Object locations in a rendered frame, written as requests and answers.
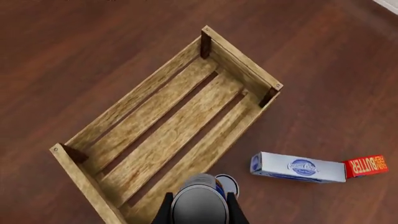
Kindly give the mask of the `silver box with blue print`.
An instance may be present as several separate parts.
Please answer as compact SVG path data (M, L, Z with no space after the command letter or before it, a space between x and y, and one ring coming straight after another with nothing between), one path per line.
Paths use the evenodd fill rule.
M252 156L250 173L278 179L304 182L346 182L345 165L341 162L259 152Z

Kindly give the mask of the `wooden slat tray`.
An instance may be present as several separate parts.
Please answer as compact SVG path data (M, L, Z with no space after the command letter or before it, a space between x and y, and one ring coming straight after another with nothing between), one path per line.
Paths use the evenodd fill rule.
M206 172L278 97L282 84L211 27L51 153L105 224L149 224L165 192ZM134 206L127 201L242 96Z

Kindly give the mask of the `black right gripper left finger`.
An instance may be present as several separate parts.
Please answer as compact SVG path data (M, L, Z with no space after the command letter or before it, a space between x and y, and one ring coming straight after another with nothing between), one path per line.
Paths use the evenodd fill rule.
M167 192L151 224L172 224L172 222L170 221L170 216L171 216L170 212L173 200L174 200L173 193Z

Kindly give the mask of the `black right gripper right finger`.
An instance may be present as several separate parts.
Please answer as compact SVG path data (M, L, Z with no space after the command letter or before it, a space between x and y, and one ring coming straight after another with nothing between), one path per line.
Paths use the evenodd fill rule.
M236 196L232 192L228 192L226 196L226 203L229 210L229 222L228 224L250 224L244 215Z

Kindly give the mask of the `red butter box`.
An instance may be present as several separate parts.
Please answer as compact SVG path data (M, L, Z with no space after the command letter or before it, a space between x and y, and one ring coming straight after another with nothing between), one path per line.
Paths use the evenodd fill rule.
M389 168L383 155L364 156L343 161L346 179L386 173Z

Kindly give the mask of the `grey-topped soup tin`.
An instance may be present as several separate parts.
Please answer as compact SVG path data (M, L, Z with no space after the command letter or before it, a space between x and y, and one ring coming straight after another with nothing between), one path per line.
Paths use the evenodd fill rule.
M172 224L228 224L222 184L206 173L190 177L174 197L170 219Z

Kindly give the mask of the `blue and white tin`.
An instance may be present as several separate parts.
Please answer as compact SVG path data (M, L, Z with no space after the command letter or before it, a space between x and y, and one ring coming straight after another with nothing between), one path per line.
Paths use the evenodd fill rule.
M236 199L239 198L239 185L233 177L227 174L219 174L215 176L215 179L221 184L225 196L228 193L233 193Z

